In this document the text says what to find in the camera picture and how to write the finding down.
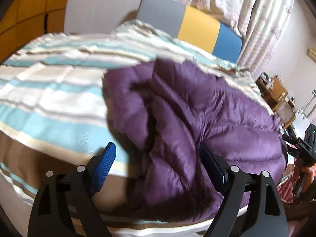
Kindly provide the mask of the striped bed duvet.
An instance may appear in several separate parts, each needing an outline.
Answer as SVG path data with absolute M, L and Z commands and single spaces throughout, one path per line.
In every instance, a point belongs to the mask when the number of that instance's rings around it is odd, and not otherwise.
M 109 142 L 116 159 L 96 204 L 114 236 L 201 236 L 211 224 L 169 224 L 111 216 L 125 200 L 127 182 L 139 175 L 137 148 L 116 132 L 103 75 L 157 58 L 194 61 L 267 108 L 249 71 L 171 37 L 139 20 L 110 34 L 46 34 L 1 65 L 1 207 L 13 229 L 27 236 L 32 205 L 48 171 L 85 164 Z

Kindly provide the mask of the wooden wardrobe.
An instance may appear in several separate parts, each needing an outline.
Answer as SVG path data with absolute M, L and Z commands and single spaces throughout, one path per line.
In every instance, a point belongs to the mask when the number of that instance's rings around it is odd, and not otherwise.
M 1 62 L 46 33 L 64 31 L 68 0 L 13 0 L 1 19 Z

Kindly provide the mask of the white patterned curtain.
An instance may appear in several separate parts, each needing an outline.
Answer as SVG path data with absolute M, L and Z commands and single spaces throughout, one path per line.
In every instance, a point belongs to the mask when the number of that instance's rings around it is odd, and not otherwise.
M 290 19 L 295 0 L 174 0 L 210 14 L 242 38 L 239 66 L 253 79 L 264 72 Z

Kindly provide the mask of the purple quilted down jacket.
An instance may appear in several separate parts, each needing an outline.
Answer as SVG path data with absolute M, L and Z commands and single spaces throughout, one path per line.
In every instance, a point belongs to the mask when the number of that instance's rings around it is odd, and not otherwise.
M 268 171 L 278 183 L 286 148 L 280 120 L 193 62 L 158 59 L 104 76 L 115 130 L 141 151 L 141 173 L 127 208 L 143 218 L 200 221 L 222 195 L 199 158 L 204 144 L 244 172 Z

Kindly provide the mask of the grey yellow blue headboard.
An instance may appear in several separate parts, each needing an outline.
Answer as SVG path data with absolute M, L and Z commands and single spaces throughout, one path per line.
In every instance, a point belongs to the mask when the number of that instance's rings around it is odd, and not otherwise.
M 226 24 L 181 2 L 141 0 L 136 19 L 232 63 L 241 52 L 241 38 Z

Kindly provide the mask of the pink cloth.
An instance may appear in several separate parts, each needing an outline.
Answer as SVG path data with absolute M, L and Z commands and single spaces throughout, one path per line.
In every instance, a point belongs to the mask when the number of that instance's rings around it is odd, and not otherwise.
M 277 188 L 284 205 L 289 236 L 315 236 L 315 166 L 304 167 L 295 160 L 290 168 L 292 172 Z M 292 192 L 302 172 L 306 174 L 306 180 L 297 197 Z

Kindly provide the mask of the wall air conditioner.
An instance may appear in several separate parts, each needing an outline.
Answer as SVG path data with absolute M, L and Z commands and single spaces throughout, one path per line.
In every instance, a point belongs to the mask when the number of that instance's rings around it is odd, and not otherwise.
M 316 51 L 312 48 L 308 48 L 307 50 L 307 56 L 316 63 Z

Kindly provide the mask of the wooden desk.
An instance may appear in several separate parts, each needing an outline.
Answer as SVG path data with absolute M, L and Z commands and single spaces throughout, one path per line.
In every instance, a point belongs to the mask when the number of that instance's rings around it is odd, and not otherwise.
M 272 111 L 275 112 L 281 102 L 287 97 L 288 91 L 276 77 L 259 77 L 256 84 L 261 92 L 261 97 L 270 106 Z

